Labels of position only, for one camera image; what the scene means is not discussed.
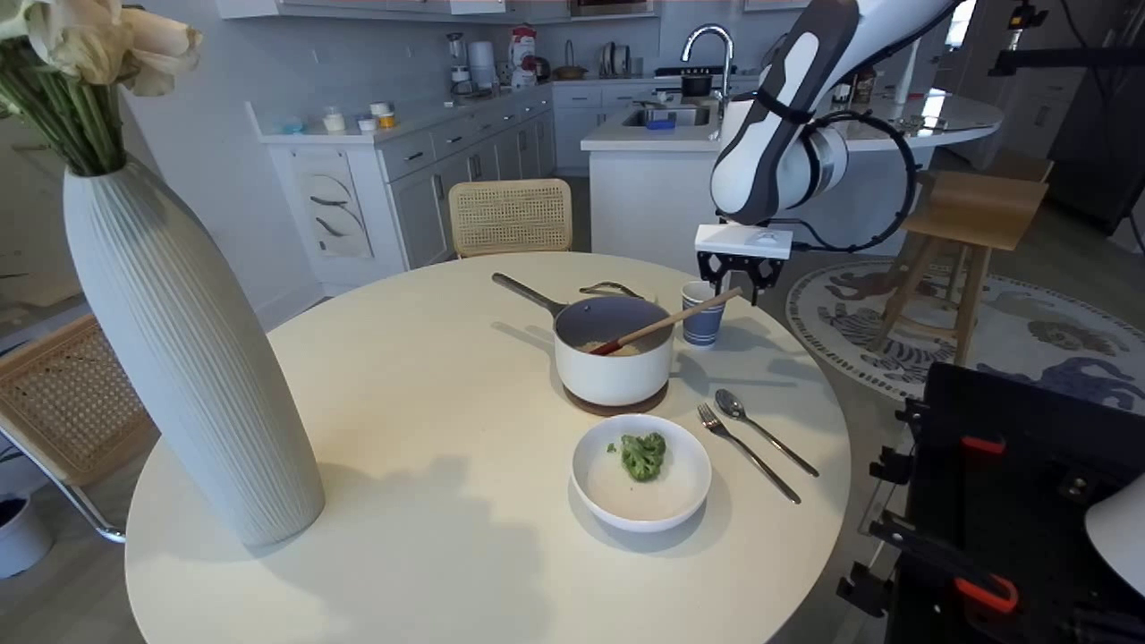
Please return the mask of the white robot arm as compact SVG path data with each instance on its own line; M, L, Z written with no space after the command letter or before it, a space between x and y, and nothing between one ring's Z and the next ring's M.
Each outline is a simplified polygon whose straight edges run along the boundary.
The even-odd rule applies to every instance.
M886 121L860 112L823 115L820 104L850 71L931 32L955 4L810 0L761 68L758 86L721 112L719 154L707 173L714 220L745 228L786 221L794 208L841 183L849 147L836 121L861 121L882 134L900 159L900 203L868 242L886 240L915 199L915 159Z

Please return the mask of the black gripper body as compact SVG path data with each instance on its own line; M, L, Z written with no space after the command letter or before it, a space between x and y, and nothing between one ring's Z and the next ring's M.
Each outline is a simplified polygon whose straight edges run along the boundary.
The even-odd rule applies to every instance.
M714 254L714 250L702 250L699 254L699 275L702 279L721 279L721 289L745 275L758 285L773 285L783 271L783 257L745 257L745 254Z

